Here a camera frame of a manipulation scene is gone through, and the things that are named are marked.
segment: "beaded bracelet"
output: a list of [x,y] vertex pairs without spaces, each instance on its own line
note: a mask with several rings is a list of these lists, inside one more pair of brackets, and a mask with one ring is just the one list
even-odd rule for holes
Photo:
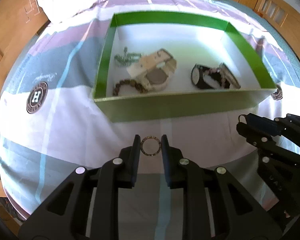
[[112,95],[118,96],[120,87],[122,85],[130,85],[131,87],[134,87],[137,91],[139,91],[141,94],[148,92],[140,83],[135,81],[134,79],[124,79],[120,80],[119,83],[115,84],[115,88],[113,89]]

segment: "watch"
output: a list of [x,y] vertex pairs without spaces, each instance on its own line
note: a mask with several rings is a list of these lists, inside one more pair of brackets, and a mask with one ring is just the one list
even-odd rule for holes
[[199,89],[229,89],[230,85],[236,89],[241,87],[224,63],[219,68],[196,64],[191,71],[191,82]]
[[165,49],[143,56],[127,68],[131,78],[139,82],[147,91],[164,89],[169,76],[177,68],[177,61]]

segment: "wooden bed frame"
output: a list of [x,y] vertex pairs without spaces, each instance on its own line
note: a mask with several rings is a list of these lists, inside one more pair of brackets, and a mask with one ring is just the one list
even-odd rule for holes
[[300,60],[300,14],[283,0],[258,0],[255,12],[281,34]]

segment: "watch bezel ring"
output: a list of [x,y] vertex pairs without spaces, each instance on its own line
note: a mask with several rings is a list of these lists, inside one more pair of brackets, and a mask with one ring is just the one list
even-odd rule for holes
[[[144,142],[145,142],[146,140],[148,140],[148,139],[154,139],[154,140],[156,140],[156,141],[158,142],[159,148],[158,148],[158,150],[157,150],[155,153],[148,154],[148,153],[146,153],[145,150],[143,149],[143,144],[144,144]],[[157,137],[155,137],[155,136],[147,136],[147,137],[144,137],[144,138],[142,139],[142,141],[141,141],[140,149],[141,149],[141,152],[142,152],[145,156],[149,156],[149,157],[151,157],[151,156],[156,156],[156,155],[161,151],[161,141],[160,141]]]

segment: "bed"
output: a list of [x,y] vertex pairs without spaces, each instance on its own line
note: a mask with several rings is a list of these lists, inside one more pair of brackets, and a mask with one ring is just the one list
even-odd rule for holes
[[[282,87],[283,99],[269,97],[254,109],[226,113],[109,122],[94,104],[91,89],[113,13],[136,10],[184,11],[226,19],[254,48],[265,37],[263,62]],[[40,81],[49,86],[47,97],[37,113],[28,114],[29,92]],[[26,219],[76,167],[102,166],[117,157],[121,148],[130,146],[135,134],[141,138],[167,134],[170,145],[199,166],[223,164],[269,209],[276,199],[256,174],[255,147],[235,129],[238,116],[249,112],[270,119],[287,113],[300,115],[300,63],[264,19],[231,1],[109,0],[64,23],[49,25],[9,73],[0,99],[2,185]],[[278,144],[300,154],[300,148],[288,140],[280,139]],[[176,239],[181,235],[182,191],[168,190],[162,172],[161,155],[140,155],[136,187],[119,192],[122,239]],[[159,220],[163,213],[170,216]]]

